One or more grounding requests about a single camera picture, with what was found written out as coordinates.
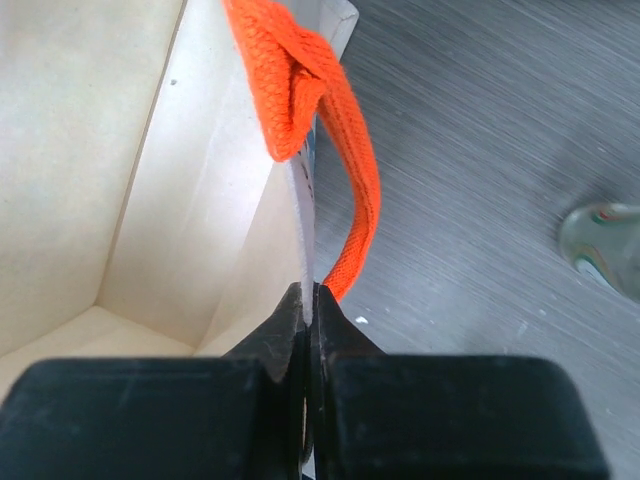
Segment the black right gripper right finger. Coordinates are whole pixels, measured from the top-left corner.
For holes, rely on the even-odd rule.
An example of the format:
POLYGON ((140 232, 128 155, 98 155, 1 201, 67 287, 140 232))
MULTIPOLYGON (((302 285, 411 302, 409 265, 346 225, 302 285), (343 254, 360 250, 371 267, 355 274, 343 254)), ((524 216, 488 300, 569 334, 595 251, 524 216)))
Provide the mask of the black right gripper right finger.
POLYGON ((316 286, 309 413, 320 479, 607 479, 567 372, 539 357, 389 354, 316 286))

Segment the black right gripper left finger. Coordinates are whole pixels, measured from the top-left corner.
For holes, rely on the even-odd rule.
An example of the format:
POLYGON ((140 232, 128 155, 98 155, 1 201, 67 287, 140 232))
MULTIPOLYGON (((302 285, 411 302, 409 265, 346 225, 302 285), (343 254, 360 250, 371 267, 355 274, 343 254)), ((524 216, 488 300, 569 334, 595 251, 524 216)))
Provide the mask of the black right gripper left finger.
POLYGON ((5 479, 297 479, 303 464, 299 284, 220 357, 60 358, 1 406, 5 479))

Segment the beige canvas bag orange handles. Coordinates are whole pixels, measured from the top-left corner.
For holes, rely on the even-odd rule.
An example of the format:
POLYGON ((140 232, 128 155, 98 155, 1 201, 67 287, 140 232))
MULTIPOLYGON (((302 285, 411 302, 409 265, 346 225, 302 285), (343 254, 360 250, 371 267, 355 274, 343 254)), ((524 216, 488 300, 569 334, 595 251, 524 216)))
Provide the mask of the beige canvas bag orange handles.
POLYGON ((313 445, 314 140, 347 1, 274 1, 289 146, 256 111, 229 1, 1 5, 1 406, 32 364, 220 357, 299 284, 303 465, 313 445))

